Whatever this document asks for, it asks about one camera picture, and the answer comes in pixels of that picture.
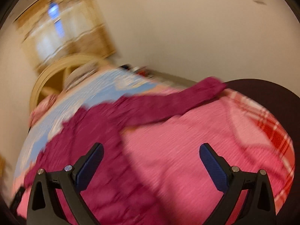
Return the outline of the beige floral window curtain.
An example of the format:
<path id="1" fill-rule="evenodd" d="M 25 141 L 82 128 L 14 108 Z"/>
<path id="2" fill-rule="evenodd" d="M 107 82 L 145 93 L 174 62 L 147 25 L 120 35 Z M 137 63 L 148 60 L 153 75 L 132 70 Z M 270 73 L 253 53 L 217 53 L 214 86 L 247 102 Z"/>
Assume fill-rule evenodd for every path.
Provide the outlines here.
<path id="1" fill-rule="evenodd" d="M 116 51 L 94 0 L 38 0 L 15 23 L 21 48 L 37 73 L 70 54 L 106 58 Z"/>

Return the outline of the striped pillow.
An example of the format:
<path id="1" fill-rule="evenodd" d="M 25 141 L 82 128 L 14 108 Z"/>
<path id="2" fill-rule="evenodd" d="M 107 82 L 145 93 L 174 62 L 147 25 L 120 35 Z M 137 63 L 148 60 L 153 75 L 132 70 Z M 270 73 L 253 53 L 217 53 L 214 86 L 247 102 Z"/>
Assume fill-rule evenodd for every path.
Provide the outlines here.
<path id="1" fill-rule="evenodd" d="M 85 78 L 96 73 L 98 68 L 99 66 L 96 61 L 91 61 L 78 67 L 64 81 L 64 90 L 67 91 L 69 88 L 74 87 L 74 85 L 80 83 Z"/>

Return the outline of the dark items beside bed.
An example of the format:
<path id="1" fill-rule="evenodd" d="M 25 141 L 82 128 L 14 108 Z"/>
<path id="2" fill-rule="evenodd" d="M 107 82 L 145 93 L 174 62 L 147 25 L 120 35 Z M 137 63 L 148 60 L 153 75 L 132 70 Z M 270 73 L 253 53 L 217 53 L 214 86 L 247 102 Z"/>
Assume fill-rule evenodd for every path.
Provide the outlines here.
<path id="1" fill-rule="evenodd" d="M 147 67 L 134 67 L 130 64 L 123 64 L 119 66 L 119 68 L 122 68 L 124 70 L 130 71 L 134 74 L 143 76 L 143 77 L 149 77 L 151 75 L 149 69 Z"/>

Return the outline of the magenta puffer down jacket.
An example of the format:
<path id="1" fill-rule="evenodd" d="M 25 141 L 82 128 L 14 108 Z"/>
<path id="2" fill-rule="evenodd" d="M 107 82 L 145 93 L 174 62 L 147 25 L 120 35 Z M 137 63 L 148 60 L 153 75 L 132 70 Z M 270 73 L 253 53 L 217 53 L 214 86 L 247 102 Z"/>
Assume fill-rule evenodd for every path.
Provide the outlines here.
<path id="1" fill-rule="evenodd" d="M 225 88 L 225 83 L 209 77 L 172 94 L 122 96 L 115 102 L 80 108 L 39 153 L 24 186 L 32 188 L 39 169 L 60 171 L 101 143 L 103 160 L 87 189 L 80 192 L 99 224 L 168 224 L 161 202 L 142 184 L 124 155 L 121 131 L 183 115 L 214 100 Z M 78 224 L 62 191 L 56 193 L 69 224 Z"/>

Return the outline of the cream wooden headboard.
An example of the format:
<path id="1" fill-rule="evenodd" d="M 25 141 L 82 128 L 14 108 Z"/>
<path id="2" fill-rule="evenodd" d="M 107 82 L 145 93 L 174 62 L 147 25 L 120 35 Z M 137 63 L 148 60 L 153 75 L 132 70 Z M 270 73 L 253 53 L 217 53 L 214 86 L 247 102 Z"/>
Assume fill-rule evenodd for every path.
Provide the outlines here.
<path id="1" fill-rule="evenodd" d="M 108 60 L 95 54 L 76 53 L 62 57 L 47 66 L 38 76 L 31 91 L 29 110 L 33 111 L 38 103 L 48 95 L 60 94 L 63 91 L 64 82 L 68 76 L 75 69 L 92 60 L 98 63 L 100 72 L 114 68 Z"/>

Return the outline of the red white plaid sheet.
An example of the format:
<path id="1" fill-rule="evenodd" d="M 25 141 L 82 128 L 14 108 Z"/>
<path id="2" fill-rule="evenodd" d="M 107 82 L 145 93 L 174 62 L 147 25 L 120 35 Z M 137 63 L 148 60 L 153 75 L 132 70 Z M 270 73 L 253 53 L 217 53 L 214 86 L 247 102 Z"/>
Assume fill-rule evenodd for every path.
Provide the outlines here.
<path id="1" fill-rule="evenodd" d="M 283 184 L 278 191 L 273 191 L 276 212 L 279 212 L 286 203 L 294 179 L 295 153 L 292 139 L 264 106 L 232 89 L 224 90 L 223 97 L 265 134 L 268 139 L 266 147 L 269 147 L 279 160 L 280 170 L 283 171 Z"/>

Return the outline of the folded pink floral quilt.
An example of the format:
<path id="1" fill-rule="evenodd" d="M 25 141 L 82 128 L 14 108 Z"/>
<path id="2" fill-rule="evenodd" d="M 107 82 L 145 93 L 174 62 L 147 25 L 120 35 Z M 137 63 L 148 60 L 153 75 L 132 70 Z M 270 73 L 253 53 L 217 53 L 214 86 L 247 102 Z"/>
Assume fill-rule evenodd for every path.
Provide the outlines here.
<path id="1" fill-rule="evenodd" d="M 45 99 L 43 99 L 38 106 L 31 111 L 28 121 L 29 128 L 34 126 L 36 122 L 53 106 L 57 100 L 57 97 L 57 94 L 51 94 L 45 97 Z"/>

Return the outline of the dark wooden footboard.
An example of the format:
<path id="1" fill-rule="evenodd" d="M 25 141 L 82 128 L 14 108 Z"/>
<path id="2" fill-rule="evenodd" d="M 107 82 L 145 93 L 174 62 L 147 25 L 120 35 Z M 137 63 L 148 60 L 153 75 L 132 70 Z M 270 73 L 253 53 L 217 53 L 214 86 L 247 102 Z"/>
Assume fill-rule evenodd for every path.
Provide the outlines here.
<path id="1" fill-rule="evenodd" d="M 227 82 L 235 90 L 265 107 L 291 137 L 295 153 L 295 170 L 286 203 L 277 214 L 278 224 L 299 224 L 299 97 L 281 85 L 259 79 Z"/>

